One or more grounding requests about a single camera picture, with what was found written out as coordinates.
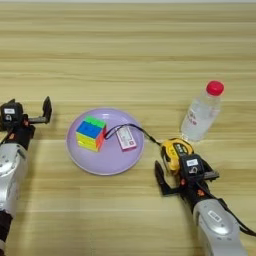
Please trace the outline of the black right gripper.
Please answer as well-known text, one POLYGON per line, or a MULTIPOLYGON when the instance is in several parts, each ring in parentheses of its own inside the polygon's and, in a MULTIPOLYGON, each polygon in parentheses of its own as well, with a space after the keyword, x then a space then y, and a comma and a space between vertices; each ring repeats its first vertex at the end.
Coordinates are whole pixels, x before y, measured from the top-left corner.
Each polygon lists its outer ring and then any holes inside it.
POLYGON ((180 193, 181 198, 188 205, 190 211, 193 211, 196 204, 200 201, 211 199, 210 190, 205 180, 216 180, 219 177, 219 172, 213 170, 205 160, 203 160, 203 167, 204 178, 196 181, 188 181, 184 177, 180 177, 179 188, 171 188, 164 178, 161 164, 158 161, 155 161, 155 178, 162 195, 169 196, 180 193))

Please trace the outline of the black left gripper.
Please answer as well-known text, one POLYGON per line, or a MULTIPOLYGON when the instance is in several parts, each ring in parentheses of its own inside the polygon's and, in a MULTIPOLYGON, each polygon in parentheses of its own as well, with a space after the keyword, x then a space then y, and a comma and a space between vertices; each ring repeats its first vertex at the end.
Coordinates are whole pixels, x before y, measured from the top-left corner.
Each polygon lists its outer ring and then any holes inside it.
MULTIPOLYGON (((15 99, 12 99, 8 104, 15 103, 15 99)), ((52 115, 52 105, 50 97, 47 96, 43 103, 43 118, 29 118, 24 116, 19 124, 12 125, 7 129, 7 135, 2 139, 0 145, 8 143, 16 143, 27 149, 30 144, 30 140, 34 137, 35 124, 45 124, 50 122, 52 115)))

